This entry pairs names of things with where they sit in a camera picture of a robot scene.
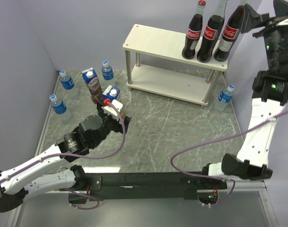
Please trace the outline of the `water bottle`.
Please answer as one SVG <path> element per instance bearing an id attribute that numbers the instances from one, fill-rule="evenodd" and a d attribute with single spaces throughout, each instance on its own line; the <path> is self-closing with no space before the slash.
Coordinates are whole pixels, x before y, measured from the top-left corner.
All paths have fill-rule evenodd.
<path id="1" fill-rule="evenodd" d="M 215 109 L 219 111 L 223 111 L 225 107 L 230 103 L 232 97 L 234 96 L 234 85 L 229 85 L 227 88 L 223 89 L 217 100 L 215 102 Z"/>
<path id="2" fill-rule="evenodd" d="M 111 86 L 115 87 L 115 79 L 114 79 L 113 69 L 110 66 L 108 61 L 103 61 L 102 75 L 103 75 L 103 78 L 104 78 L 107 86 L 111 85 Z"/>
<path id="3" fill-rule="evenodd" d="M 75 88 L 75 84 L 71 75 L 69 75 L 65 70 L 60 70 L 59 76 L 60 76 L 60 82 L 63 88 L 68 92 L 68 94 L 73 98 L 77 97 L 78 91 Z"/>
<path id="4" fill-rule="evenodd" d="M 55 94 L 50 95 L 50 105 L 54 112 L 61 117 L 64 122 L 69 122 L 72 118 L 72 114 L 67 108 L 64 101 L 57 97 Z"/>

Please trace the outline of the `cola glass bottle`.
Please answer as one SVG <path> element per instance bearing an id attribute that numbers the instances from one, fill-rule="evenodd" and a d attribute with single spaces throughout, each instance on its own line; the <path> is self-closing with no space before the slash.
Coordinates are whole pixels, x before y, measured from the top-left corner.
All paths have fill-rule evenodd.
<path id="1" fill-rule="evenodd" d="M 185 59 L 193 59 L 195 56 L 195 48 L 201 36 L 203 24 L 203 12 L 206 6 L 206 1 L 198 1 L 198 5 L 193 18 L 191 19 L 188 30 L 186 32 L 185 44 L 182 50 L 182 56 Z"/>
<path id="2" fill-rule="evenodd" d="M 208 20 L 197 54 L 197 60 L 202 63 L 209 62 L 211 59 L 213 49 L 224 25 L 226 5 L 227 0 L 220 0 L 216 10 Z"/>
<path id="3" fill-rule="evenodd" d="M 228 59 L 230 51 L 236 42 L 242 28 L 244 19 L 244 6 L 248 0 L 242 0 L 233 14 L 228 19 L 228 22 L 222 33 L 219 45 L 215 51 L 214 59 L 219 62 L 224 62 Z"/>

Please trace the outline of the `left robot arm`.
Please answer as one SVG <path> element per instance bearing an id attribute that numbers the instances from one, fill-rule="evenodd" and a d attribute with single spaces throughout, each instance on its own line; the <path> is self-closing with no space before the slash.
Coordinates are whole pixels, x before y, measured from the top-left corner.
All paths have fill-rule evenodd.
<path id="1" fill-rule="evenodd" d="M 89 179 L 82 166 L 74 165 L 57 174 L 47 171 L 78 158 L 92 159 L 89 151 L 112 131 L 126 135 L 131 119 L 123 114 L 123 109 L 118 100 L 99 103 L 98 115 L 88 116 L 46 151 L 17 167 L 0 171 L 0 213 L 13 210 L 41 193 L 87 188 Z"/>

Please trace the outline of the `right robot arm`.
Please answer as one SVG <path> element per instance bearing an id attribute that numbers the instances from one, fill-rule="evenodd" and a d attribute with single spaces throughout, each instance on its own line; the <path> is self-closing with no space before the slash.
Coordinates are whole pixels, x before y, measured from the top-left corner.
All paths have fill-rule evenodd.
<path id="1" fill-rule="evenodd" d="M 288 102 L 288 1 L 273 1 L 275 16 L 257 13 L 249 4 L 244 7 L 242 33 L 262 30 L 253 37 L 263 37 L 268 70 L 259 71 L 252 89 L 252 115 L 244 143 L 237 155 L 225 154 L 217 164 L 207 164 L 200 177 L 202 187 L 212 188 L 216 177 L 228 175 L 243 180 L 272 177 L 268 155 L 277 119 L 284 115 Z"/>

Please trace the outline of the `white two-tier wooden shelf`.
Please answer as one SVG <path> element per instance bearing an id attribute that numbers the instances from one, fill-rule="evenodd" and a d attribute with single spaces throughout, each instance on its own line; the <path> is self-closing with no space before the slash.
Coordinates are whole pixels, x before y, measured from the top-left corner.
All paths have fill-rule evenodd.
<path id="1" fill-rule="evenodd" d="M 181 54 L 184 40 L 184 33 L 135 24 L 122 45 L 129 89 L 207 106 L 228 62 L 218 62 L 214 58 L 207 63 L 196 58 L 185 59 Z M 181 64 L 207 69 L 209 74 L 204 79 L 177 72 Z"/>

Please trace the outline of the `pineapple juice carton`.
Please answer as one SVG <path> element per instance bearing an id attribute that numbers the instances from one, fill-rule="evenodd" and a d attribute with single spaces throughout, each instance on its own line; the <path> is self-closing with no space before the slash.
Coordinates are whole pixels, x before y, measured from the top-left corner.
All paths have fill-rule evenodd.
<path id="1" fill-rule="evenodd" d="M 119 88 L 109 85 L 106 90 L 103 92 L 104 100 L 109 99 L 113 101 L 114 99 L 117 101 L 121 100 L 121 91 Z"/>

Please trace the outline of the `grape juice carton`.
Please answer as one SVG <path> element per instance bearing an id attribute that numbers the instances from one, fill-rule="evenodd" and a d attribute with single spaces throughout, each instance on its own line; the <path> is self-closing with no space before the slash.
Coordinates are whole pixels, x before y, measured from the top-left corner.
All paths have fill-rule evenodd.
<path id="1" fill-rule="evenodd" d="M 92 101 L 95 104 L 103 103 L 103 91 L 95 70 L 91 67 L 89 69 L 83 70 L 81 73 L 83 80 L 89 89 Z"/>

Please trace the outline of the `black base crossbar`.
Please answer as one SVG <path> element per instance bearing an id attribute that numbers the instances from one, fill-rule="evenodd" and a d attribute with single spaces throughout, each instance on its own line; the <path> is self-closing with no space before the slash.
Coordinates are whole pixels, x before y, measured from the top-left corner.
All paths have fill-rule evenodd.
<path id="1" fill-rule="evenodd" d="M 180 172 L 89 173 L 90 195 L 100 200 L 183 198 L 196 200 L 198 190 L 227 189 L 220 180 Z"/>

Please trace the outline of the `aluminium frame rail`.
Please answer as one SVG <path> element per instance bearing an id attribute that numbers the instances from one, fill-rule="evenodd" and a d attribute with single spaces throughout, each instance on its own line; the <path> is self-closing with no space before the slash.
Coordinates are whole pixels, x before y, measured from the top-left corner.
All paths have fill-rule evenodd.
<path id="1" fill-rule="evenodd" d="M 189 146 L 239 132 L 232 106 L 213 109 L 148 92 L 129 90 L 127 73 L 115 71 L 116 84 L 132 121 L 124 148 L 102 159 L 78 159 L 89 173 L 171 172 L 171 156 Z M 233 193 L 219 192 L 222 204 L 206 208 L 183 198 L 106 200 L 89 210 L 69 206 L 66 192 L 38 195 L 12 211 L 9 227 L 267 227 L 269 201 L 263 182 L 237 181 Z"/>

